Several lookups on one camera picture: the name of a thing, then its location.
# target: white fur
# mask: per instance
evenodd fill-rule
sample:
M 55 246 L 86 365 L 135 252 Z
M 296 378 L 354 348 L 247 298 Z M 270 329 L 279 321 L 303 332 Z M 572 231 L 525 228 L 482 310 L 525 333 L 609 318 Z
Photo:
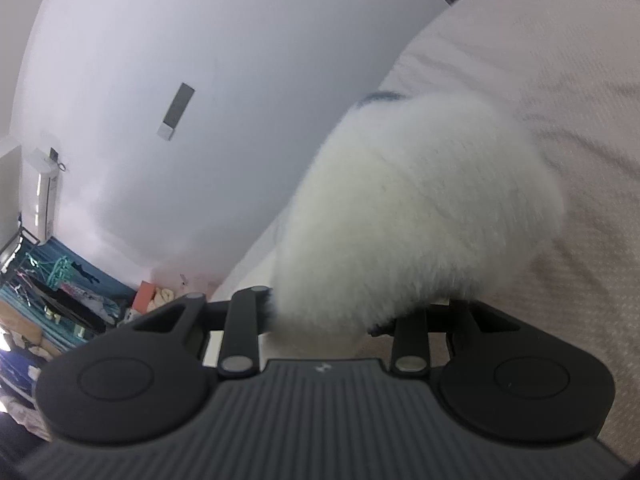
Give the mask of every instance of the white fur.
M 562 214 L 522 127 L 474 95 L 351 110 L 292 200 L 271 352 L 347 356 L 418 301 L 478 297 L 556 236 Z

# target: beige blanket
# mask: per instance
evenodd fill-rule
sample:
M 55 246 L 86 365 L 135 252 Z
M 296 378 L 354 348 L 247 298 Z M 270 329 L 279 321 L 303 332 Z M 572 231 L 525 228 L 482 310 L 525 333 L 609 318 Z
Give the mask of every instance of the beige blanket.
M 640 2 L 460 0 L 383 89 L 474 89 L 532 131 L 568 197 L 563 236 L 490 304 L 612 371 L 601 438 L 640 459 Z

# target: white air conditioner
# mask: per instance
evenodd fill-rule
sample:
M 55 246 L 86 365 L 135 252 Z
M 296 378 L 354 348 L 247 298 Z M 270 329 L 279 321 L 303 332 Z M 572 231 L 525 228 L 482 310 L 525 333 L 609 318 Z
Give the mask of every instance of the white air conditioner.
M 45 243 L 53 234 L 53 216 L 60 168 L 48 155 L 34 150 L 22 169 L 22 225 Z

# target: ribbed surface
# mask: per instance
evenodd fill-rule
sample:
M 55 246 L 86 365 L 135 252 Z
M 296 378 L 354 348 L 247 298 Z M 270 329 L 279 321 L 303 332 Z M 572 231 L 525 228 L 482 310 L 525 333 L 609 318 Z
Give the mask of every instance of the ribbed surface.
M 125 449 L 56 442 L 23 467 L 33 480 L 613 480 L 624 466 L 592 441 L 527 450 L 468 432 L 428 387 L 375 360 L 271 362 L 224 383 L 199 418 Z

